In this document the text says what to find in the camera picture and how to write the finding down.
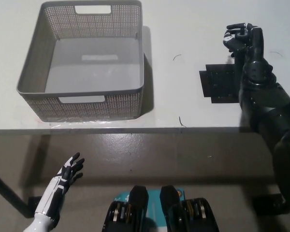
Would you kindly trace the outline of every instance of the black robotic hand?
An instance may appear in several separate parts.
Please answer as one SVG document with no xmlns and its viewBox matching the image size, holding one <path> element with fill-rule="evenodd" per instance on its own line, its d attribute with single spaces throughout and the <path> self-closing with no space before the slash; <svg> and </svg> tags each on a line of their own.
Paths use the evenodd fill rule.
<svg viewBox="0 0 290 232">
<path fill-rule="evenodd" d="M 62 166 L 56 176 L 61 177 L 59 186 L 63 189 L 62 194 L 66 194 L 69 190 L 70 186 L 78 179 L 83 176 L 83 173 L 78 173 L 78 171 L 82 170 L 83 163 L 85 161 L 84 158 L 75 162 L 80 156 L 80 153 L 76 153 L 74 156 L 69 158 L 69 160 Z"/>
</svg>

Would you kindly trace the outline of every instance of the gray floor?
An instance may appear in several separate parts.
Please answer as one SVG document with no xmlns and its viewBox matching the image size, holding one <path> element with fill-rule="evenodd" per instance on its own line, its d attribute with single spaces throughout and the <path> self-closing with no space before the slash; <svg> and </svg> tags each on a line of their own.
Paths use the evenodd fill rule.
<svg viewBox="0 0 290 232">
<path fill-rule="evenodd" d="M 0 136 L 0 177 L 24 199 L 40 195 L 77 151 L 84 177 L 69 190 L 55 232 L 101 231 L 112 199 L 135 184 L 205 197 L 221 232 L 290 232 L 290 214 L 257 218 L 251 210 L 252 196 L 278 192 L 271 155 L 252 133 Z M 0 196 L 0 232 L 31 221 Z"/>
</svg>

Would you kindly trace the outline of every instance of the robotic hand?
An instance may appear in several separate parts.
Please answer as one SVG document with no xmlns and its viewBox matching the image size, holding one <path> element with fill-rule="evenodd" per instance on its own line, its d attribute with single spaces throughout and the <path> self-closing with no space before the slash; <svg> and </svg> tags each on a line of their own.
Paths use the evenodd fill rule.
<svg viewBox="0 0 290 232">
<path fill-rule="evenodd" d="M 49 182 L 35 210 L 34 221 L 24 232 L 49 232 L 57 226 L 65 194 L 70 186 L 83 176 L 83 173 L 77 173 L 83 168 L 85 161 L 76 161 L 79 156 L 80 153 L 72 156 Z"/>
<path fill-rule="evenodd" d="M 276 182 L 290 208 L 290 97 L 263 57 L 261 28 L 250 23 L 229 25 L 223 44 L 234 57 L 234 83 L 243 116 L 270 149 Z"/>
</svg>

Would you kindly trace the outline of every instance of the perforated basket wall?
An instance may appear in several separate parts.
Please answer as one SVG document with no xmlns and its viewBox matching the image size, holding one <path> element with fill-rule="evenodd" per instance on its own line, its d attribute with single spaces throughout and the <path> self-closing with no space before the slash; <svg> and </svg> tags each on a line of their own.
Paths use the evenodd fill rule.
<svg viewBox="0 0 290 232">
<path fill-rule="evenodd" d="M 106 96 L 101 103 L 62 104 L 58 98 L 26 97 L 25 100 L 45 122 L 130 119 L 141 113 L 142 93 Z"/>
<path fill-rule="evenodd" d="M 76 5 L 110 5 L 110 14 L 77 14 Z M 42 5 L 17 90 L 42 121 L 89 121 L 137 118 L 143 88 L 102 94 L 104 102 L 62 103 L 64 94 L 44 94 L 57 40 L 88 37 L 142 36 L 139 1 L 57 1 Z"/>
</svg>

